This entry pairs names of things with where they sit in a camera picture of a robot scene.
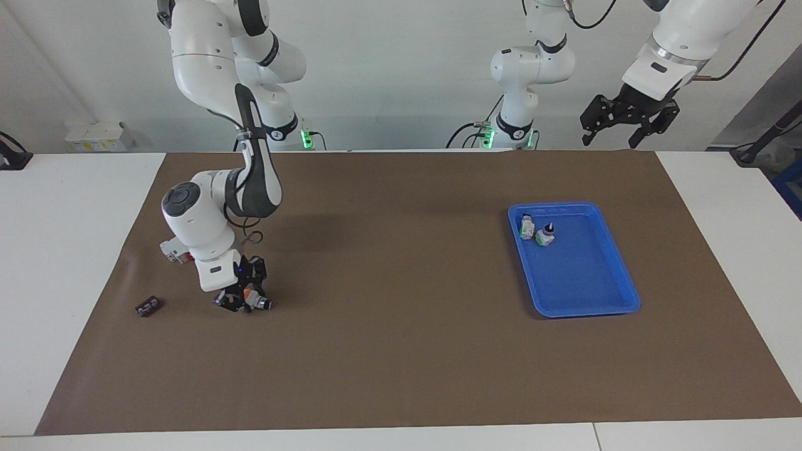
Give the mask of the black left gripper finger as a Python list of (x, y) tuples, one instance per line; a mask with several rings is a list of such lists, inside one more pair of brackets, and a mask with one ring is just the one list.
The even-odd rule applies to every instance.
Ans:
[(580, 123), (585, 133), (581, 138), (584, 146), (589, 147), (599, 131), (612, 126), (611, 105), (612, 103), (607, 97), (596, 95), (580, 115)]
[(676, 101), (667, 101), (654, 111), (635, 110), (633, 115), (638, 119), (639, 127), (629, 139), (630, 148), (638, 148), (642, 140), (653, 134), (663, 134), (679, 112), (680, 108)]

